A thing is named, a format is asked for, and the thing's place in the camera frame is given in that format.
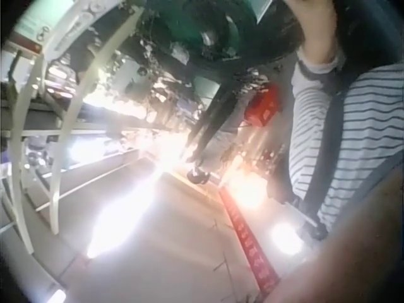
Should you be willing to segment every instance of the person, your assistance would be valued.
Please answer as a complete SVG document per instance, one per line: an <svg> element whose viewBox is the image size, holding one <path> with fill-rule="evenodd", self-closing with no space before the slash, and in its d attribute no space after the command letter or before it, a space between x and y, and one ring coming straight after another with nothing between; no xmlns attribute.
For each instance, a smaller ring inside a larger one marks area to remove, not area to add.
<svg viewBox="0 0 404 303"><path fill-rule="evenodd" d="M188 173L188 180L194 184L206 184L206 176L211 172L218 170L222 165L222 155L232 146L237 137L238 128L244 120L244 113L250 101L254 98L257 91L267 82L268 77L259 74L257 71L250 71L255 75L253 82L257 86L249 87L246 83L237 94L237 103L231 115L227 118L220 129L215 133L212 139L202 151L201 155L192 161L194 168Z"/></svg>
<svg viewBox="0 0 404 303"><path fill-rule="evenodd" d="M343 60L332 0L284 0L297 17L304 43L297 51L311 73L328 74ZM319 156L331 102L320 81L299 63L289 174L304 199ZM343 104L343 132L331 186L318 211L330 232L318 255L286 277L265 302L368 302L399 264L402 248L404 63L374 68L351 84ZM382 164L390 163L361 201L348 201Z"/></svg>

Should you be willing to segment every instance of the red sign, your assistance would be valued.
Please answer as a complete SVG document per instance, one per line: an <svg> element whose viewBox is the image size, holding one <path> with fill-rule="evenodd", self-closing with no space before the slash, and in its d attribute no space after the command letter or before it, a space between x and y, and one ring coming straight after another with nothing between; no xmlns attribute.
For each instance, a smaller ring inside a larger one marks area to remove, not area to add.
<svg viewBox="0 0 404 303"><path fill-rule="evenodd" d="M219 195L227 213L229 214L230 221L232 222L235 233L240 240L242 249L246 254L248 263L257 281L261 294L266 298L278 284L279 277L268 261L268 258L265 256L261 246L249 228L246 219L242 216L242 213L237 207L231 194L227 189L222 188L219 191Z"/></svg>

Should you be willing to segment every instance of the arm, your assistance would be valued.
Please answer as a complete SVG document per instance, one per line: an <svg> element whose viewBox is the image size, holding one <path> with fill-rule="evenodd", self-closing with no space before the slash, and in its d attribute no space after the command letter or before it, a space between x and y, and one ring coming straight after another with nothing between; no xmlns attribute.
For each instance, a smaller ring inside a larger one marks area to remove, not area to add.
<svg viewBox="0 0 404 303"><path fill-rule="evenodd" d="M303 53L312 64L330 63L336 54L336 13L332 0L284 0L302 27Z"/></svg>
<svg viewBox="0 0 404 303"><path fill-rule="evenodd" d="M368 302L401 257L402 169L357 205L316 258L286 277L267 302Z"/></svg>

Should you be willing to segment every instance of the light fixture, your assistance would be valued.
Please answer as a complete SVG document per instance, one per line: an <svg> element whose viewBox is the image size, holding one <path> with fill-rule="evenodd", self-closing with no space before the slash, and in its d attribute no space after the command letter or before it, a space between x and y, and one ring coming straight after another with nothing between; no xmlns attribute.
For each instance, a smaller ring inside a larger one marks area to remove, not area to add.
<svg viewBox="0 0 404 303"><path fill-rule="evenodd" d="M66 300L66 293L58 289L54 292L52 297L47 301L47 303L63 303Z"/></svg>
<svg viewBox="0 0 404 303"><path fill-rule="evenodd" d="M302 239L290 224L279 223L275 225L271 231L271 238L276 247L289 256L294 256L303 249Z"/></svg>
<svg viewBox="0 0 404 303"><path fill-rule="evenodd" d="M68 75L64 71L61 71L54 66L49 68L49 73L62 79L66 79L68 77Z"/></svg>
<svg viewBox="0 0 404 303"><path fill-rule="evenodd" d="M70 149L70 157L78 163L91 163L99 160L105 154L102 140L77 140Z"/></svg>
<svg viewBox="0 0 404 303"><path fill-rule="evenodd" d="M60 92L59 94L64 98L73 98L73 95L71 93Z"/></svg>

